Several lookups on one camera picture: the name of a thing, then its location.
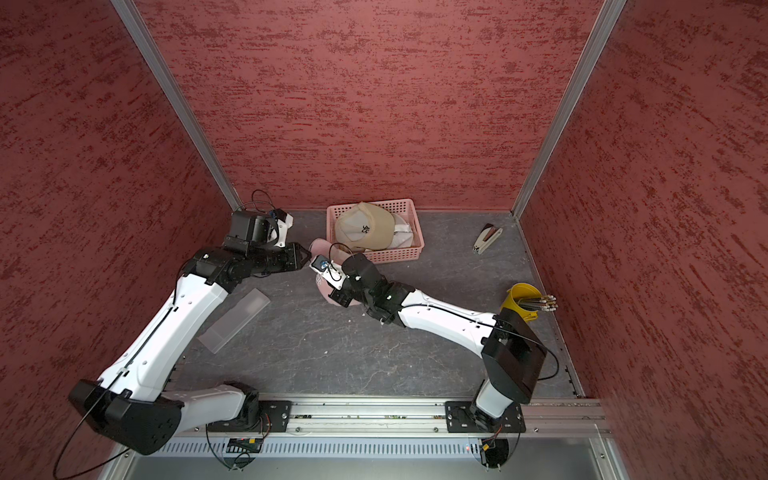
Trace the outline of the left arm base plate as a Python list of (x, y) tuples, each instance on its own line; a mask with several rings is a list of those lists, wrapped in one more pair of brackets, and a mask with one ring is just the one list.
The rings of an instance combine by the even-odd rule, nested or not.
[(292, 403), (286, 400), (259, 400), (245, 407), (245, 412), (232, 420), (208, 424), (209, 432), (254, 432), (260, 435), (284, 433), (290, 419)]

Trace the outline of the pink plastic basket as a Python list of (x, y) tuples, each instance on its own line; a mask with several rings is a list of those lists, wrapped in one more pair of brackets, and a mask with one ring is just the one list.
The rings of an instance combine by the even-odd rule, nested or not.
[[(333, 205), (326, 209), (327, 222), (326, 222), (326, 240), (329, 242), (337, 242), (335, 239), (334, 225), (335, 221), (343, 214), (349, 211), (353, 206), (359, 204), (346, 204), (346, 205)], [(418, 215), (411, 199), (401, 200), (388, 200), (378, 202), (366, 202), (378, 205), (391, 213), (395, 213), (403, 217), (412, 227), (414, 232), (413, 246), (409, 248), (399, 248), (392, 250), (370, 251), (370, 250), (354, 250), (355, 253), (364, 254), (374, 264), (384, 264), (392, 262), (417, 260), (424, 247), (424, 239), (418, 220)]]

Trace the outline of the pink baseball cap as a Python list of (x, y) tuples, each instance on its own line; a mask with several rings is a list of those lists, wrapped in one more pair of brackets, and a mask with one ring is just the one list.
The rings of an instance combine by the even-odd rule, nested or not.
[[(333, 276), (335, 280), (341, 278), (345, 280), (347, 275), (343, 272), (342, 264), (346, 259), (355, 254), (355, 251), (343, 243), (332, 243), (328, 240), (317, 238), (310, 245), (310, 252), (312, 253), (312, 261), (317, 256), (324, 256), (333, 264)], [(320, 274), (315, 274), (315, 283), (318, 291), (323, 298), (331, 305), (340, 307), (340, 304), (331, 298), (331, 294), (334, 292), (334, 284), (329, 284), (325, 277)]]

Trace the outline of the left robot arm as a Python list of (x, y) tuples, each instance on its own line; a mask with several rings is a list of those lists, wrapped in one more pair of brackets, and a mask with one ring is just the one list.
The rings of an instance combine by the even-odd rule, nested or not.
[(243, 280), (307, 264), (310, 251), (287, 239), (292, 225), (281, 209), (236, 211), (222, 245), (202, 248), (183, 264), (168, 300), (132, 345), (98, 380), (81, 380), (71, 390), (70, 403), (95, 433), (150, 455), (195, 427), (250, 430), (260, 423), (258, 393), (247, 385), (188, 392), (166, 385), (200, 327)]

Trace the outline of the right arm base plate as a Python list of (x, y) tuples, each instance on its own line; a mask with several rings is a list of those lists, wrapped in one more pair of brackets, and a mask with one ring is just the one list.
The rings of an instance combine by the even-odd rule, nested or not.
[(470, 401), (447, 401), (444, 404), (449, 433), (524, 433), (525, 420), (521, 405), (512, 402), (499, 418), (476, 409)]

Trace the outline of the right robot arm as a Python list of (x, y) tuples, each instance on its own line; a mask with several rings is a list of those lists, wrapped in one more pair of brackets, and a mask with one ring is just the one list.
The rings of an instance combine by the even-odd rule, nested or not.
[(439, 301), (386, 279), (362, 254), (342, 264), (318, 255), (311, 268), (330, 286), (332, 302), (348, 307), (356, 301), (382, 324), (434, 334), (480, 358), (486, 379), (472, 404), (477, 419), (496, 420), (512, 404), (531, 401), (548, 349), (514, 310), (477, 312)]

